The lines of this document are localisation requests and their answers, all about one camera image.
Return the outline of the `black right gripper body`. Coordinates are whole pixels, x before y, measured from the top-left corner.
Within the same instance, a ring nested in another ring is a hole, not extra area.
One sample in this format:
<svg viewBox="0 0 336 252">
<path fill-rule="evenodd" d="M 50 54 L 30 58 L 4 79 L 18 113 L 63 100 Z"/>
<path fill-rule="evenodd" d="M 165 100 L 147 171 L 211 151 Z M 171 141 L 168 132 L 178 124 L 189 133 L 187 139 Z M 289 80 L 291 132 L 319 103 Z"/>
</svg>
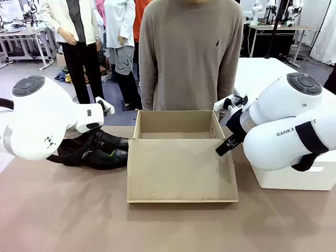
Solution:
<svg viewBox="0 0 336 252">
<path fill-rule="evenodd" d="M 243 111 L 242 108 L 231 108 L 229 110 L 230 118 L 226 123 L 228 129 L 238 137 L 238 144 L 244 141 L 245 136 L 247 135 L 245 119 L 248 116 L 248 110 Z"/>
</svg>

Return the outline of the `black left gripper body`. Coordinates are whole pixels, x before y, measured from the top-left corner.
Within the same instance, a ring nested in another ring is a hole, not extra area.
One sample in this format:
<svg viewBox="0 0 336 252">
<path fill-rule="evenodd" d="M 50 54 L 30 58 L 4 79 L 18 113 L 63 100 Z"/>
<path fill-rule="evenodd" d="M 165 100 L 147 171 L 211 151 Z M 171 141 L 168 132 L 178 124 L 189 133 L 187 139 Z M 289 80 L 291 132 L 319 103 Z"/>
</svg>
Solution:
<svg viewBox="0 0 336 252">
<path fill-rule="evenodd" d="M 98 130 L 88 147 L 89 151 L 100 150 L 102 152 L 110 152 L 110 142 L 103 130 Z"/>
</svg>

